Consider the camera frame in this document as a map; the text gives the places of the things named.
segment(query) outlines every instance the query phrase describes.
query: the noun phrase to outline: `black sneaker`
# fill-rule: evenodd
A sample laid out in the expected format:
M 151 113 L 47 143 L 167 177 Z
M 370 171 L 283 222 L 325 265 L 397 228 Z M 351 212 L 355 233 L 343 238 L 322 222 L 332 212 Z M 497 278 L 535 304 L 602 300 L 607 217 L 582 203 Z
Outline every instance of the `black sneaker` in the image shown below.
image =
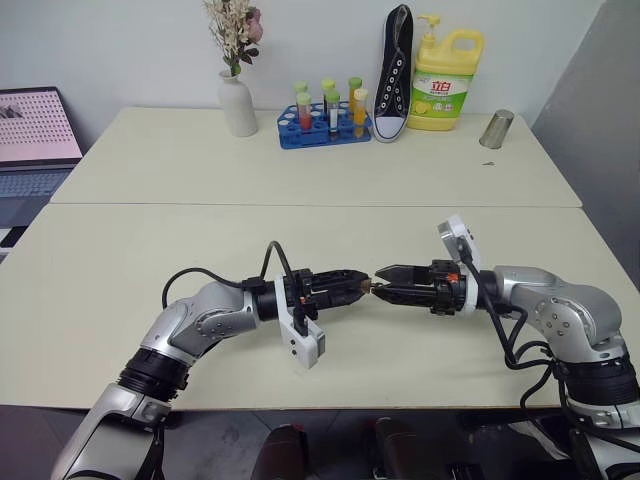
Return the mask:
M 400 5 L 391 10 L 384 26 L 384 58 L 373 105 L 373 131 L 381 142 L 395 140 L 409 117 L 412 42 L 411 10 Z

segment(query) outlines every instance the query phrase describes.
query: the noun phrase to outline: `dried flower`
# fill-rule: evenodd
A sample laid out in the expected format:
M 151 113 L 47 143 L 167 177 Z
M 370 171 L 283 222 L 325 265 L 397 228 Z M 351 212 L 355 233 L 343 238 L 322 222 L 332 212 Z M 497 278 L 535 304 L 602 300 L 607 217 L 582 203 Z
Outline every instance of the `dried flower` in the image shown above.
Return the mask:
M 256 7 L 249 6 L 249 0 L 204 0 L 210 18 L 209 30 L 222 50 L 223 60 L 232 75 L 240 73 L 240 60 L 252 64 L 252 57 L 259 52 L 251 44 L 260 41 L 263 34 Z

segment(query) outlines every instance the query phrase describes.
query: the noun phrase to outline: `silver cup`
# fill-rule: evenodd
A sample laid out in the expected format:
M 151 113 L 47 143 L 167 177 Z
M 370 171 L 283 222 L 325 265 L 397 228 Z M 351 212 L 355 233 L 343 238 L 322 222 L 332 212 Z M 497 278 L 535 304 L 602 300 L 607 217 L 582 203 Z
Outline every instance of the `silver cup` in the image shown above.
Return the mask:
M 496 111 L 487 125 L 487 129 L 480 137 L 480 145 L 492 149 L 500 148 L 511 122 L 513 122 L 513 112 L 509 110 Z

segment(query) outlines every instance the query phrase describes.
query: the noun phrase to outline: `blue test tube rack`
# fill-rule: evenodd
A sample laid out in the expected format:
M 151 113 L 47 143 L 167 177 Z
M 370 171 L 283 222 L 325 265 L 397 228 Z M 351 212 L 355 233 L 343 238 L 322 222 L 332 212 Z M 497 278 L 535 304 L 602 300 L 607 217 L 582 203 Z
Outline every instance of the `blue test tube rack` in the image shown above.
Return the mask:
M 283 110 L 277 120 L 280 146 L 285 150 L 293 148 L 322 147 L 325 145 L 342 145 L 345 143 L 360 143 L 371 140 L 371 119 L 367 113 L 364 125 L 355 125 L 353 115 L 349 112 L 349 102 L 340 102 L 338 111 L 338 135 L 331 139 L 329 124 L 324 114 L 322 103 L 311 104 L 311 128 L 303 130 L 298 122 L 298 108 L 289 105 Z M 355 129 L 362 128 L 362 136 L 355 136 Z

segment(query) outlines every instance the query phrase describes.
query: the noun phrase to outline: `robotic arm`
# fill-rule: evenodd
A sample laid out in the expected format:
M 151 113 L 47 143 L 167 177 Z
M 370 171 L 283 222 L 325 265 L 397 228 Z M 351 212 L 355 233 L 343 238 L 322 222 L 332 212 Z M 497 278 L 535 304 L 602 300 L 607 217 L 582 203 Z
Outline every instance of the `robotic arm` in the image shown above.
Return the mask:
M 370 287 L 368 275 L 355 270 L 297 270 L 274 282 L 263 276 L 237 286 L 211 282 L 165 308 L 65 446 L 51 479 L 163 478 L 163 422 L 198 359 L 222 340 L 278 318 L 285 347 L 310 368 L 324 352 L 324 334 L 313 321 L 318 310 L 349 305 Z
M 441 315 L 489 311 L 509 368 L 547 365 L 557 378 L 563 411 L 575 426 L 573 458 L 582 475 L 617 479 L 640 472 L 640 389 L 616 302 L 602 290 L 566 283 L 538 268 L 478 271 L 473 237 L 460 218 L 451 217 L 439 231 L 452 261 L 383 268 L 376 275 L 390 283 L 374 284 L 371 293 Z M 507 336 L 498 315 L 513 311 L 520 318 Z M 546 343 L 529 342 L 514 352 L 524 323 Z M 520 362 L 532 347 L 544 348 L 551 360 Z

